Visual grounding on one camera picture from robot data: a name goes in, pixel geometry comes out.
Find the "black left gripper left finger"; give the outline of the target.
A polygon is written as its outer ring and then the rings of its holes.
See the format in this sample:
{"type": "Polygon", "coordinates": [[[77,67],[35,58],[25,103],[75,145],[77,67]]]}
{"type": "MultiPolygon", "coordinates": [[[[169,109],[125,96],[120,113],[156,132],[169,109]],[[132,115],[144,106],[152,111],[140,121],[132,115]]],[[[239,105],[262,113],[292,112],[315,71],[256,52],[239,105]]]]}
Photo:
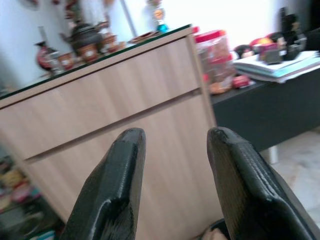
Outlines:
{"type": "Polygon", "coordinates": [[[145,159],[145,131],[123,131],[86,179],[60,239],[135,239],[145,159]]]}

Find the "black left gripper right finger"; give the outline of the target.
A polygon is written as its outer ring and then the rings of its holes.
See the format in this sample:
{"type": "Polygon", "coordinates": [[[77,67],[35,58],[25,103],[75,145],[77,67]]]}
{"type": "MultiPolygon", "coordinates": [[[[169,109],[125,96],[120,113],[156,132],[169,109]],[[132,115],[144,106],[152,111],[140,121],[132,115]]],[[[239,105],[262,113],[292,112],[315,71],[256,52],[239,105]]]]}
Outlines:
{"type": "Polygon", "coordinates": [[[320,229],[255,147],[226,127],[207,132],[207,156],[232,240],[318,240],[320,229]]]}

